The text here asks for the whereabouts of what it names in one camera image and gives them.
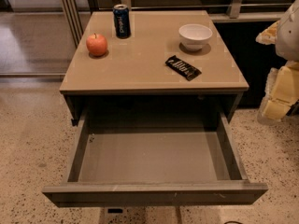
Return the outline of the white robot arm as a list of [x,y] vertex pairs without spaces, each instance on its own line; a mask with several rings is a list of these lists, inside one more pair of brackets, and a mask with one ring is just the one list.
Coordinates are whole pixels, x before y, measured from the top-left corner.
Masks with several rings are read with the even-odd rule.
[[279,69],[270,70],[259,108],[260,122],[281,121],[299,101],[299,0],[279,21],[259,33],[256,41],[274,44],[277,56],[287,61]]

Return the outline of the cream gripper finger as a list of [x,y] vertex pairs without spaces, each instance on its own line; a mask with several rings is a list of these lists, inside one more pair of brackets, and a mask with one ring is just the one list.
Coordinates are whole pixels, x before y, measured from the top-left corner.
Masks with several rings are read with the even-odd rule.
[[263,45],[275,44],[277,39],[278,24],[279,21],[276,21],[261,33],[259,33],[256,37],[256,41]]
[[271,68],[261,103],[262,116],[272,120],[284,118],[299,100],[299,62],[286,62],[279,69]]

